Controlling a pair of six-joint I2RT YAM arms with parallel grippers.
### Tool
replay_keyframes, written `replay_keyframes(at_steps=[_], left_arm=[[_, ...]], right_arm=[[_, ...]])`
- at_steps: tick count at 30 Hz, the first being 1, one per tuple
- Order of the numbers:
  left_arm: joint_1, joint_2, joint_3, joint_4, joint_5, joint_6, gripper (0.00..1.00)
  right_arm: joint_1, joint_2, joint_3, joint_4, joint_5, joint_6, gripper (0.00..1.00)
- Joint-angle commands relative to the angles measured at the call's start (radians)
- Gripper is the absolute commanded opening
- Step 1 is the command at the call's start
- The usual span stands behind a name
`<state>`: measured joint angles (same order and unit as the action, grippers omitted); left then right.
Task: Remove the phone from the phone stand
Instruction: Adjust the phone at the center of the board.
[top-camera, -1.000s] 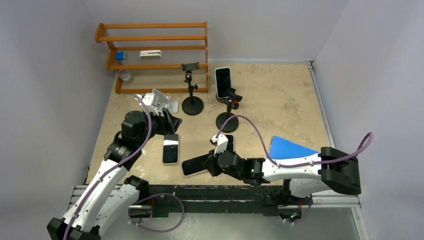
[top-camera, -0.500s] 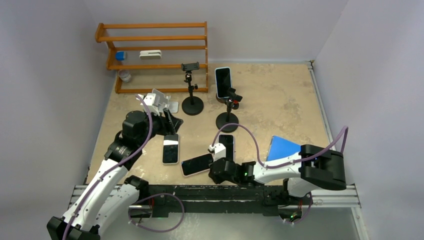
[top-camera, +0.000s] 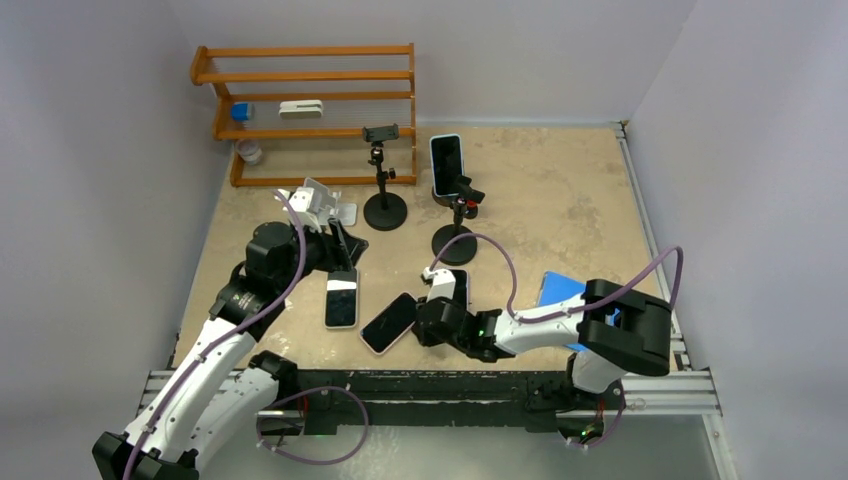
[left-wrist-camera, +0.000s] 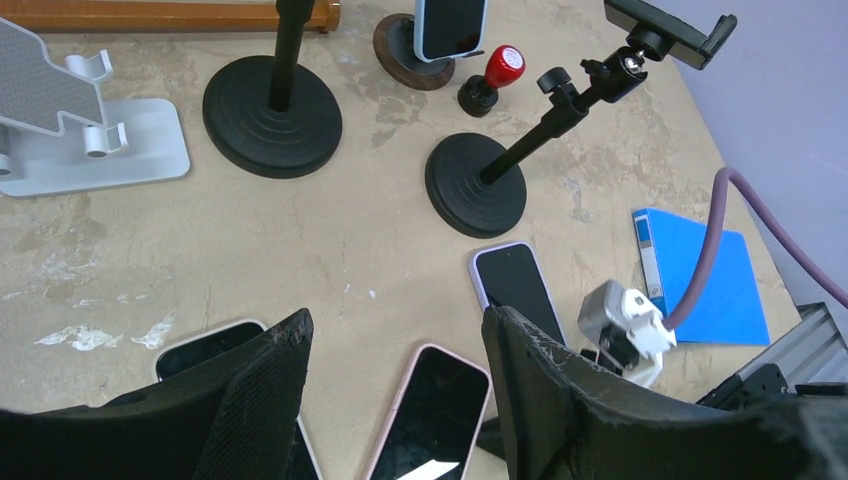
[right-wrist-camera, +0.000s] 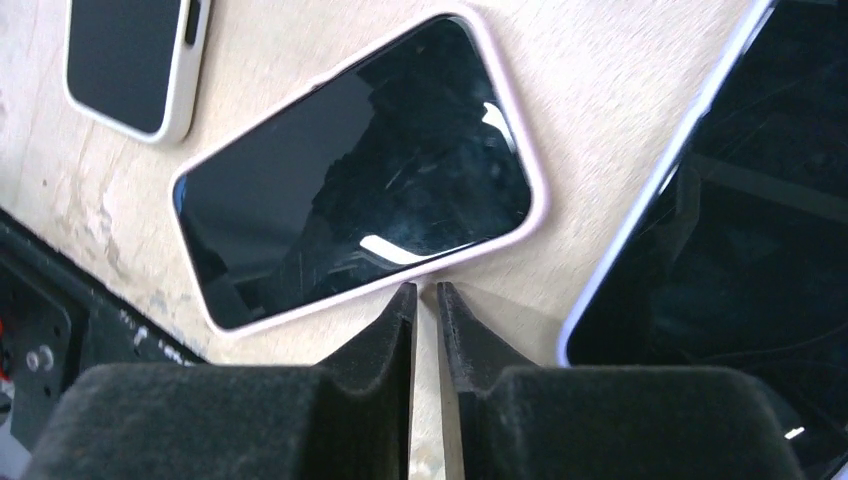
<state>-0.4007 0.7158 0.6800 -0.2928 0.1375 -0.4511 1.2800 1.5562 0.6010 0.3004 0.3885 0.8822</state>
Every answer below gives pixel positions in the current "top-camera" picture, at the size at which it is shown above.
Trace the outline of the silver folding phone stand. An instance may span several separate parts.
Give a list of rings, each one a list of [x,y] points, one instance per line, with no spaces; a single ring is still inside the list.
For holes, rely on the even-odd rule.
[[[345,227],[356,224],[357,205],[341,202],[339,191],[331,191],[326,185],[309,177],[304,180],[300,191],[306,195],[303,211],[312,228],[328,226],[331,219],[338,220]]]

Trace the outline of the pink case smartphone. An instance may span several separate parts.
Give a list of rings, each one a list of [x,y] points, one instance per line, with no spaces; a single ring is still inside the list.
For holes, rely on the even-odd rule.
[[[417,300],[404,292],[360,330],[360,339],[375,355],[383,355],[416,321]]]

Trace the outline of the black phone stand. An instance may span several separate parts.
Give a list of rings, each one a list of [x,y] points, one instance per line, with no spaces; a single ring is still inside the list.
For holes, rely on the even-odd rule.
[[[366,223],[378,231],[391,231],[399,228],[407,218],[407,204],[399,195],[388,192],[386,184],[389,179],[395,179],[396,173],[392,168],[383,169],[384,142],[397,140],[400,137],[397,124],[381,127],[363,127],[362,137],[371,146],[368,163],[376,168],[378,193],[371,196],[363,207]]]
[[[466,220],[465,201],[472,200],[480,204],[485,193],[471,186],[472,180],[460,175],[455,183],[456,196],[451,203],[453,221],[440,227],[431,239],[431,250],[438,261],[450,266],[462,266],[469,263],[478,251],[477,239],[472,231],[463,225]]]

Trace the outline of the white case smartphone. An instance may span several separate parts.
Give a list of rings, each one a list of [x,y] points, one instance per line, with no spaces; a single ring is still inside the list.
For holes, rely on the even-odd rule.
[[[353,268],[328,274],[324,326],[327,329],[354,328],[359,318],[359,272]]]

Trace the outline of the light blue case smartphone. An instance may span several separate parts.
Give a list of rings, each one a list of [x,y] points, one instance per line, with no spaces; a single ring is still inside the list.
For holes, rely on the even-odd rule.
[[[461,137],[455,133],[436,135],[430,138],[429,146],[435,195],[455,195],[456,180],[464,174]]]

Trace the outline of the lavender case smartphone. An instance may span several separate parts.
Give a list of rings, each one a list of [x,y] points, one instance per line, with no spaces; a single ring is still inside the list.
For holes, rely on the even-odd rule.
[[[469,288],[470,288],[470,277],[466,270],[463,269],[449,269],[456,278],[456,290],[452,301],[458,304],[460,307],[467,309],[469,307]]]

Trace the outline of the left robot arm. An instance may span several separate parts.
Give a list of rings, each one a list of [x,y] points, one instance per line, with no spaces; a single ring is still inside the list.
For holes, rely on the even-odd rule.
[[[92,454],[104,479],[198,479],[213,456],[264,407],[284,409],[298,395],[294,363],[272,352],[253,356],[222,387],[283,312],[286,297],[314,270],[353,267],[367,241],[336,220],[312,231],[267,222],[218,293],[201,333],[150,404],[121,433],[103,433]]]

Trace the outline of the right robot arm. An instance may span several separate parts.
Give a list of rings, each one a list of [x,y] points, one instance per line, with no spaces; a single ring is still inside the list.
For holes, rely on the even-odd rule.
[[[527,310],[472,313],[432,288],[419,303],[412,331],[425,347],[449,345],[465,356],[495,363],[546,347],[582,346],[561,381],[564,399],[584,407],[627,373],[670,372],[669,302],[604,279],[586,283],[565,301]]]

